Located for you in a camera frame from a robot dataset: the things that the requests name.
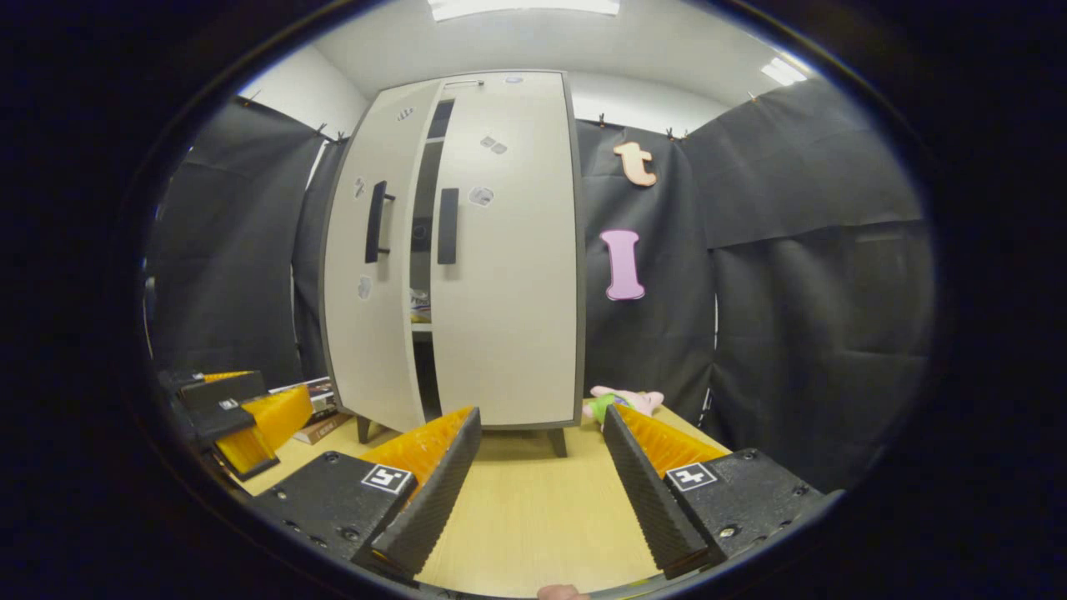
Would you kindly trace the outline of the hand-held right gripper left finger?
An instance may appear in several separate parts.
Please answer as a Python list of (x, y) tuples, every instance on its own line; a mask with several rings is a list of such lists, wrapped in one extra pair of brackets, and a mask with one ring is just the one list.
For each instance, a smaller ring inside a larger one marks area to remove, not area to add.
[(357, 458), (320, 453), (252, 505), (317, 553), (410, 582), (437, 547), (482, 436), (479, 410), (461, 407)]

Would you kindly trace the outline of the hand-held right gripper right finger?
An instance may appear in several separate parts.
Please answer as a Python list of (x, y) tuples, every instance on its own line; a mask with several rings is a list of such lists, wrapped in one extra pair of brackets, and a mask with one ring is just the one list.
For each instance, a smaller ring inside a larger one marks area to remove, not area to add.
[(665, 578), (754, 553), (826, 508), (823, 492), (767, 453), (724, 452), (631, 407), (607, 407), (603, 435)]

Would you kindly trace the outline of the white shoe cabinet door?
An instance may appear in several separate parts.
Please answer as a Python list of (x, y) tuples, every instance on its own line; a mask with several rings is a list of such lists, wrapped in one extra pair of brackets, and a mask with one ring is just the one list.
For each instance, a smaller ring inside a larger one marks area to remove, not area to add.
[[(492, 429), (579, 417), (584, 290), (574, 117), (563, 72), (447, 81), (429, 265), (439, 402), (473, 405)], [(437, 263), (443, 188), (458, 188), (453, 265)]]
[[(423, 426), (410, 322), (410, 271), (418, 172), (442, 84), (386, 88), (359, 119), (325, 214), (320, 311), (328, 369), (343, 409), (395, 432)], [(388, 181), (382, 246), (363, 262), (368, 209)]]

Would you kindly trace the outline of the white grey shoe cabinet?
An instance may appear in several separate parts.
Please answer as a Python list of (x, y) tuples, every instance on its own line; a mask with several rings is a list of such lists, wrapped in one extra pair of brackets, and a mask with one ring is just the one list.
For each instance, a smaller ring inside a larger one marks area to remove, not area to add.
[(579, 140), (566, 72), (377, 92), (328, 203), (319, 311), (337, 402), (411, 432), (466, 406), (566, 456), (584, 395)]

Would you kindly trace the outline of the pink green plush toy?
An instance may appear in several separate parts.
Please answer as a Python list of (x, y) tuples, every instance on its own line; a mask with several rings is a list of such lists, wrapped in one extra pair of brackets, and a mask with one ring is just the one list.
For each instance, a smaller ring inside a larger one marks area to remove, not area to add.
[(607, 409), (611, 406), (627, 407), (643, 415), (653, 415), (654, 411), (663, 406), (664, 395), (662, 392), (633, 392), (630, 390), (616, 390), (606, 385), (594, 385), (589, 391), (590, 398), (582, 406), (582, 414), (585, 419), (594, 419), (599, 425), (604, 425)]

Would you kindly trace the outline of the black backdrop cloth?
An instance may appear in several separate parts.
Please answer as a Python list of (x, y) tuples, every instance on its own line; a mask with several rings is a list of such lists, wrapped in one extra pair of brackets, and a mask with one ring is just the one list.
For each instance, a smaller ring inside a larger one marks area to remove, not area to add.
[[(919, 191), (873, 119), (819, 80), (682, 139), (574, 116), (583, 398), (657, 391), (817, 488), (861, 481), (909, 413), (936, 307)], [(351, 137), (243, 106), (203, 125), (142, 266), (158, 372), (330, 377), (323, 222)]]

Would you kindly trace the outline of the small ceiling light panel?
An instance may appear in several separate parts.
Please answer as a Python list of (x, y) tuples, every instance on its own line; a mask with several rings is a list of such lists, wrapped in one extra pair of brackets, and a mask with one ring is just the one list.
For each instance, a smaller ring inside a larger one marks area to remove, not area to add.
[(801, 83), (808, 80), (808, 76), (805, 72), (800, 72), (796, 66), (789, 63), (781, 57), (773, 57), (769, 63), (763, 65), (761, 72), (764, 76), (769, 77), (775, 83), (782, 86), (793, 85), (795, 83)]

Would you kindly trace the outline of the long ceiling light panel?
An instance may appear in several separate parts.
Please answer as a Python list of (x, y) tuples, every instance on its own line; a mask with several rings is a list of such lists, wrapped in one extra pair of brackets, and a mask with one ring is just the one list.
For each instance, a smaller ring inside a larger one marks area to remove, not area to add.
[(427, 0), (435, 22), (507, 11), (568, 11), (617, 16), (621, 0)]

